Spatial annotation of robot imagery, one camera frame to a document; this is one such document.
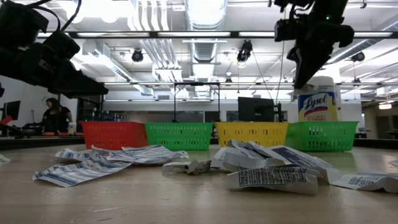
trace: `lysol logo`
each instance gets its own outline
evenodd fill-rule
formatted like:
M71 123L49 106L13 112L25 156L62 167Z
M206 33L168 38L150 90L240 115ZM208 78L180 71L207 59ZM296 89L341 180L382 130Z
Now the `lysol logo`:
M328 110L329 105L329 95L326 93L319 93L308 97L304 101L304 116L317 111Z

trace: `computer monitor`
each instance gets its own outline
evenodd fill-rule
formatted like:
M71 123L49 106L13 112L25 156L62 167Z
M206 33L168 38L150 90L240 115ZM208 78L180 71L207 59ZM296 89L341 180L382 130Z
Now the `computer monitor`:
M12 117L12 120L18 119L19 107L21 105L21 101L13 101L4 104L4 107L0 109L2 111L1 119L4 119L8 116Z
M274 122L274 101L270 99L238 97L240 121Z

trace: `yellow basket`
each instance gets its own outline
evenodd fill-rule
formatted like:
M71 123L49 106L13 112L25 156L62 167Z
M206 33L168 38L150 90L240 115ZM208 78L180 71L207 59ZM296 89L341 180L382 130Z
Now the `yellow basket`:
M278 122L217 122L218 143L225 147L229 140L254 141L262 146L285 144L289 124Z

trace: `red object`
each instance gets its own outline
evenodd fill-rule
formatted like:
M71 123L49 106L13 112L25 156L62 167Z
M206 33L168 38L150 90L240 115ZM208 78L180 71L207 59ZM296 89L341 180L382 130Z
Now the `red object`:
M44 136L55 136L55 133L43 133ZM68 133L58 133L58 136L68 136Z
M121 150L148 145L145 124L137 122L89 121L83 123L86 148Z
M4 118L0 121L0 124L8 124L12 121L12 117L8 116L7 118Z

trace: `workbench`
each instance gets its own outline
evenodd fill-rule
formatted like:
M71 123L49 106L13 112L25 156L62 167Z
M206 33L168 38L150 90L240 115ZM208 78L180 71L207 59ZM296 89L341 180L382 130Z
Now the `workbench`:
M0 223L397 223L398 195L344 189L320 183L317 196L267 189L230 191L227 172L163 176L161 166L131 166L121 172L63 188L32 181L35 171L56 164L57 151L84 145L0 151ZM190 159L212 158L189 152ZM341 170L398 172L388 164L398 151L354 148L311 153Z

